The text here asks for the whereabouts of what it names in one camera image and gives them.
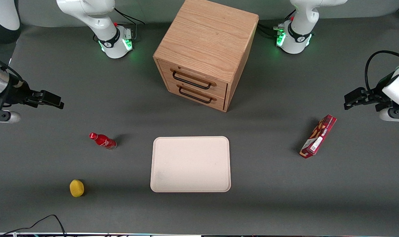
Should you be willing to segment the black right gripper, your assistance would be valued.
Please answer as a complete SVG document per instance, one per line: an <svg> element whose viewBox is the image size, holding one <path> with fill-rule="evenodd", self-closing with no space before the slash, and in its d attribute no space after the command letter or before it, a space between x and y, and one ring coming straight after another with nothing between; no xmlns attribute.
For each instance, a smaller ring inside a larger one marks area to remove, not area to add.
<svg viewBox="0 0 399 237"><path fill-rule="evenodd" d="M26 81L19 81L13 79L6 85L2 92L2 99L0 99L0 110L3 107L8 108L15 104L23 104L37 108L39 105L48 105L58 109L64 108L64 102L61 97L50 93L46 90L39 92L31 90Z"/></svg>

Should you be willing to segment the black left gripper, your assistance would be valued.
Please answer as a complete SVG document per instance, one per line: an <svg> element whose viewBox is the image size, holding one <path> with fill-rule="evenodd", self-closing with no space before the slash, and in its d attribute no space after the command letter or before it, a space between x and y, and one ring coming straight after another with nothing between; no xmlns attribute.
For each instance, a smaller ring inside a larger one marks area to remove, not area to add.
<svg viewBox="0 0 399 237"><path fill-rule="evenodd" d="M358 87L350 93L347 93L344 96L344 109L349 110L357 105L369 105L377 103L377 105L375 105L375 109L377 112L380 112L384 109L395 106L390 97L382 92L382 89L392 82L393 74L394 72L391 72L390 74L386 75L373 89L370 89L368 71L365 71L364 79L367 91L363 87Z"/></svg>

